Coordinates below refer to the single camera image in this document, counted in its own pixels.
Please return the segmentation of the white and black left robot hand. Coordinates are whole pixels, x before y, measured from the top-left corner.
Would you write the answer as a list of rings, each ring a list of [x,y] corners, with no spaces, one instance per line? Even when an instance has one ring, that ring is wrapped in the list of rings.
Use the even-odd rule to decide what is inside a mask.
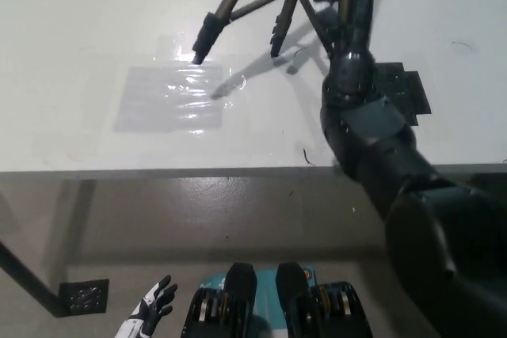
[[[157,282],[141,299],[130,316],[121,324],[116,338],[150,338],[160,320],[173,311],[177,284],[171,275]]]

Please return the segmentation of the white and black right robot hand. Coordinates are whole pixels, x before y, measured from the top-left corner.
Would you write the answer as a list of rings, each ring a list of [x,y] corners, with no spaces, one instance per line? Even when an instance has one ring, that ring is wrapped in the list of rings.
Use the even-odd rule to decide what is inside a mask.
[[[322,27],[334,42],[339,40],[369,47],[372,33],[374,0],[351,0],[350,14],[346,23],[341,20],[341,0],[313,0],[329,5],[317,12]]]

